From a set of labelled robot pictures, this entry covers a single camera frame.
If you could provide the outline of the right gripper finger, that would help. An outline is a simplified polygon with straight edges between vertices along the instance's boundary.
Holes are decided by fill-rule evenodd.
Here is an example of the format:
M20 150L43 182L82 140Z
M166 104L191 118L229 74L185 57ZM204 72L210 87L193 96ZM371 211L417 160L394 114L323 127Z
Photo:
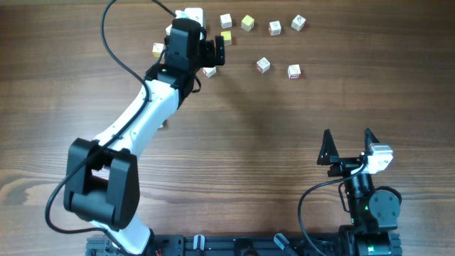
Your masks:
M329 129L323 133L323 141L321 150L318 155L317 164L320 166L328 166L339 162L339 154L333 140L333 136Z
M365 143L365 153L369 154L372 150L370 149L371 144L377 144L379 140L373 134L373 132L367 128L364 131L364 143Z

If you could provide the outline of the block with shell drawing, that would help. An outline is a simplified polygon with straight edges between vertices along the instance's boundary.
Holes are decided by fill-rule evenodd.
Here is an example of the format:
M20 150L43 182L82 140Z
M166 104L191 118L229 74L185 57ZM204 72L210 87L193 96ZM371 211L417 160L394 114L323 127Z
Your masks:
M203 68L203 73L207 78L210 78L210 77L214 76L214 74L217 73L217 69L216 69L216 67Z

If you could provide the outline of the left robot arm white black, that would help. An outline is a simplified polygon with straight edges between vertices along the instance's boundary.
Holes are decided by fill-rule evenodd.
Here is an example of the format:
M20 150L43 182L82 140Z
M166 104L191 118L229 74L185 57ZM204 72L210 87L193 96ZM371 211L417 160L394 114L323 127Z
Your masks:
M225 63L224 38L208 40L204 27L188 18L173 20L164 45L122 116L92 141L76 139L68 150L64 208L104 232L123 255L146 255L154 240L136 214L140 154L187 96L200 90L196 73Z

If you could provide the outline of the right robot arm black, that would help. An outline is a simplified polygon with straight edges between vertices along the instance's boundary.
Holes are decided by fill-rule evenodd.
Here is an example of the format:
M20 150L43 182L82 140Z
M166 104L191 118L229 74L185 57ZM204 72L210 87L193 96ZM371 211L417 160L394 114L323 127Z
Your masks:
M343 179L339 188L350 225L338 229L342 255L401 255L400 235L395 233L402 204L401 194L389 186L374 186L373 175L384 171L393 159L389 144L381 143L366 129L365 151L357 157L341 158L331 132L323 133L317 164L329 166L329 177Z

